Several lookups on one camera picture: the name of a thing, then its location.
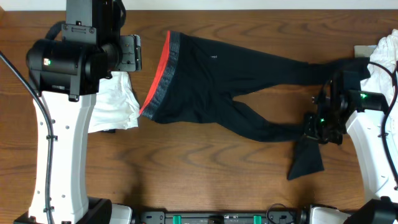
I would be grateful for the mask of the black leggings with red waistband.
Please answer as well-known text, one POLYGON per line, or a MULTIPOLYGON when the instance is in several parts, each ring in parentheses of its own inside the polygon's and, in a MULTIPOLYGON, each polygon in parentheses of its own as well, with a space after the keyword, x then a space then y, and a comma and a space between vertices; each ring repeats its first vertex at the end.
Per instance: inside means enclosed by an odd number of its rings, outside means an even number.
POLYGON ((322 85, 340 71, 364 80, 368 62, 301 62, 171 30, 140 114, 161 124, 217 123, 259 142, 295 141, 287 176, 293 180, 324 169, 318 144, 304 137, 301 124, 272 123, 235 97, 276 85, 322 85))

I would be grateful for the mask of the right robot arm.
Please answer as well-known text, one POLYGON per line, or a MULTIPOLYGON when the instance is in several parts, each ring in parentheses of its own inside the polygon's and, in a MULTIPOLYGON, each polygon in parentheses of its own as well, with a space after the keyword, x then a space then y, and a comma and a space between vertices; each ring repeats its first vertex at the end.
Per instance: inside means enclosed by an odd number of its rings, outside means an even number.
POLYGON ((363 178, 365 205, 342 212, 312 205, 302 223, 397 223, 397 148, 387 131, 392 108, 381 93, 363 91, 356 74, 341 72, 313 98, 316 113, 305 117, 305 137, 321 144, 341 144, 348 134, 363 178))

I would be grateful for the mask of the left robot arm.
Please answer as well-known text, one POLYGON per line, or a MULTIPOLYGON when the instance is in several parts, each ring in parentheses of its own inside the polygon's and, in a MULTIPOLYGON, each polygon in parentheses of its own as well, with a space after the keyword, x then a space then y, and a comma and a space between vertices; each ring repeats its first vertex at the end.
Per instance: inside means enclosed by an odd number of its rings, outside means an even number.
POLYGON ((85 168, 88 129, 102 79, 142 67, 137 35, 121 35, 121 0, 68 0, 26 55, 22 80, 37 115, 37 174, 32 203, 17 223, 135 223, 131 207, 89 197, 85 168))

